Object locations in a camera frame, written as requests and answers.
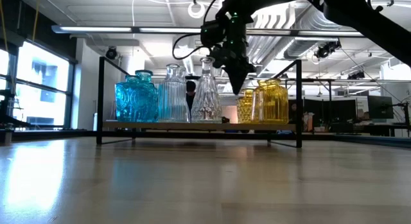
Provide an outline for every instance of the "computer monitor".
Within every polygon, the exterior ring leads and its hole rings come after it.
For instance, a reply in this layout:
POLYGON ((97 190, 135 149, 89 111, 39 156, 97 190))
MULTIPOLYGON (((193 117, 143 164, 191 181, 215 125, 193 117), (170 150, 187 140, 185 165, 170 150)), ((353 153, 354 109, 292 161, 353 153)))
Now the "computer monitor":
POLYGON ((388 96, 368 96, 370 119, 393 119, 392 98, 388 96))

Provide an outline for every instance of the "security camera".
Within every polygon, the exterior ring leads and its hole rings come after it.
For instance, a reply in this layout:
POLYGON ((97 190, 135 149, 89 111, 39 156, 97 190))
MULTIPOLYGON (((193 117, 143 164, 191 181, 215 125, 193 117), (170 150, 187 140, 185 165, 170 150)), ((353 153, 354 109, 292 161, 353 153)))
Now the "security camera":
POLYGON ((116 51, 116 46, 110 46, 109 50, 105 53, 105 56, 110 60, 115 60, 118 57, 118 53, 116 51))

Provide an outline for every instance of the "white wall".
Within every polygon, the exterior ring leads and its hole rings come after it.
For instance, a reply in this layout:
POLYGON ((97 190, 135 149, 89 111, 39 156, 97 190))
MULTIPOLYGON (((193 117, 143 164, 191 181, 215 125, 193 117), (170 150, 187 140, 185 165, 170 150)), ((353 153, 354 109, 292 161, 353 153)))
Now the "white wall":
MULTIPOLYGON (((97 112, 98 68, 100 55, 86 45, 84 39, 77 40, 76 59, 78 65, 74 70, 74 92, 72 107, 72 128, 92 130, 93 115, 97 112)), ((123 76, 114 67, 106 63, 103 120, 110 119, 115 101, 114 85, 123 76)))

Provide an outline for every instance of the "ceiling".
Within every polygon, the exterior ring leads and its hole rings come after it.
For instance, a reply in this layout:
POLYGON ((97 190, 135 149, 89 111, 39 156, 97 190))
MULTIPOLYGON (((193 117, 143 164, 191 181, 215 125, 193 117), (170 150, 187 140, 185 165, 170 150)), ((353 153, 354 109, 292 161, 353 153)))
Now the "ceiling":
MULTIPOLYGON (((23 0, 32 7, 35 7, 36 0, 23 0)), ((71 26, 131 26, 132 21, 132 1, 133 0, 40 0, 40 12, 49 17, 57 24, 71 26)), ((211 0, 198 0, 202 2, 210 2, 211 0)), ((202 17, 194 19, 188 14, 188 6, 191 0, 169 0, 170 9, 166 4, 166 0, 135 0, 134 15, 135 26, 177 26, 177 27, 199 27, 202 24, 202 17)), ((396 0, 394 6, 386 7, 382 14, 392 19, 406 29, 411 29, 411 0, 396 0)), ((293 4, 295 8, 295 17, 298 18, 305 12, 305 8, 309 4, 305 0, 297 1, 293 4)), ((218 9, 212 8, 209 19, 214 17, 218 9)), ((171 47, 175 40, 175 35, 147 35, 147 34, 94 34, 92 39, 89 39, 88 44, 93 49, 102 53, 107 50, 108 45, 116 40, 132 40, 139 41, 140 47, 150 57, 146 61, 146 69, 151 69, 155 74, 164 74, 166 64, 178 63, 171 56, 171 47)), ((261 39, 264 44, 268 37, 261 39)), ((349 73, 350 69, 356 67, 356 64, 363 64, 365 70, 372 76, 378 77, 380 64, 387 61, 391 57, 382 48, 368 39, 341 39, 342 47, 346 50, 349 57, 344 52, 337 51, 329 58, 318 63, 316 58, 313 58, 313 52, 317 46, 313 46, 311 50, 301 56, 303 59, 303 76, 316 77, 319 74, 323 78, 340 76, 341 72, 349 73)), ((119 51, 123 55, 131 55, 133 45, 119 47, 119 51)), ((199 56, 194 56, 194 64, 199 64, 199 56)), ((282 65, 277 65, 271 59, 264 65, 265 71, 261 77, 271 77, 281 70, 282 65)))

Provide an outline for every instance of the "clear glass bottle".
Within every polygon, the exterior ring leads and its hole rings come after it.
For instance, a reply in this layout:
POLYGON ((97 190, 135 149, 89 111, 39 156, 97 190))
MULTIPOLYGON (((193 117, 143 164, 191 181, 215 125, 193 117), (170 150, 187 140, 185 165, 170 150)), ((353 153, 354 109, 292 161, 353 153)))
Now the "clear glass bottle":
POLYGON ((240 124, 251 123, 252 92, 252 89, 243 89, 241 93, 244 97, 237 100, 237 116, 240 124))
POLYGON ((252 112, 251 122, 259 123, 259 104, 263 87, 266 86, 265 80, 258 81, 258 87, 252 92, 252 112))
POLYGON ((134 122, 152 123, 158 119, 159 93, 151 82, 153 72, 137 70, 137 81, 132 87, 130 102, 134 108, 134 122))
POLYGON ((187 123, 185 68, 177 64, 167 65, 167 77, 159 84, 159 122, 187 123))
POLYGON ((260 97, 260 123, 288 123, 288 92, 280 86, 278 79, 267 80, 260 97))
POLYGON ((138 81, 137 76, 125 76, 126 82, 116 84, 116 116, 120 122, 134 122, 134 108, 130 95, 138 81))
POLYGON ((216 82, 211 74, 214 59, 201 58, 202 75, 198 83, 197 92, 191 109, 192 123, 221 123, 222 109, 216 82))

